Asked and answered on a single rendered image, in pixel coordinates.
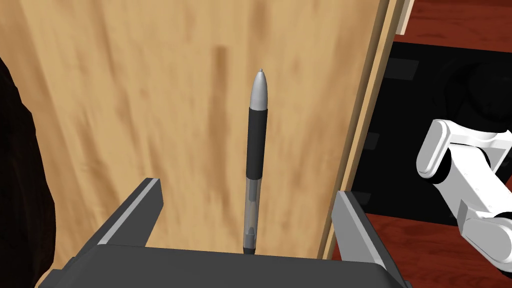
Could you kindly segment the black and silver pen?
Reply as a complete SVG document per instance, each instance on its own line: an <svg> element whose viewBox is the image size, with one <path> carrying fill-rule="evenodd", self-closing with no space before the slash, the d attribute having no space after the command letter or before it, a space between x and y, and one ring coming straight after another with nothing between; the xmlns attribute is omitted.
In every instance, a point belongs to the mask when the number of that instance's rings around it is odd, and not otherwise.
<svg viewBox="0 0 512 288"><path fill-rule="evenodd" d="M253 81L248 110L243 253L256 252L261 182L268 120L268 86L260 69Z"/></svg>

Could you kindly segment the light wooden table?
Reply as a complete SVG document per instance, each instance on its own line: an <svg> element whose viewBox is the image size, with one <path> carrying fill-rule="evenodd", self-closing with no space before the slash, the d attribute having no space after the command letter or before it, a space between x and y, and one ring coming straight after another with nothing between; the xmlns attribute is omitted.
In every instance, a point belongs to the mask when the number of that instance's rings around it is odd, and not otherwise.
<svg viewBox="0 0 512 288"><path fill-rule="evenodd" d="M401 288L324 260L405 0L0 0L0 58L36 127L56 212L51 288ZM268 115L244 254L253 82ZM149 179L146 246L98 244Z"/></svg>

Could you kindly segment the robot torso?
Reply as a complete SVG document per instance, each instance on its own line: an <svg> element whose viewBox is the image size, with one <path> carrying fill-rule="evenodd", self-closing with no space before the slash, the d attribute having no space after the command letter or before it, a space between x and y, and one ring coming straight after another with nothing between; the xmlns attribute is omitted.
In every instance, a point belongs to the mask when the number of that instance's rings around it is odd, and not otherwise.
<svg viewBox="0 0 512 288"><path fill-rule="evenodd" d="M432 121L415 162L441 193L461 236L512 279L512 191L496 176L512 149L512 132L477 131Z"/></svg>

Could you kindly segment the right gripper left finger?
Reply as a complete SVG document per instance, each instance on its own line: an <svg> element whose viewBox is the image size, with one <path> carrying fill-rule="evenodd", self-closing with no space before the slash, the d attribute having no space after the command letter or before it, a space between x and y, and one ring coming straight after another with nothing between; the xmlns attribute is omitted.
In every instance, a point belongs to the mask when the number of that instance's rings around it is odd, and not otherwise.
<svg viewBox="0 0 512 288"><path fill-rule="evenodd" d="M129 205L121 209L98 245L145 247L163 206L161 180L151 178Z"/></svg>

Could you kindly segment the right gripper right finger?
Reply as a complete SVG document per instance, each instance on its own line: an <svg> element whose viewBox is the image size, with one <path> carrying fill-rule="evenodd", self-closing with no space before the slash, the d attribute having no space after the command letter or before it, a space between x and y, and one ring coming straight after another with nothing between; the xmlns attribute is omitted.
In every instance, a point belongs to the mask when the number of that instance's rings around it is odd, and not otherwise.
<svg viewBox="0 0 512 288"><path fill-rule="evenodd" d="M395 262L352 192L336 193L331 221L342 260L378 264L390 273L397 272Z"/></svg>

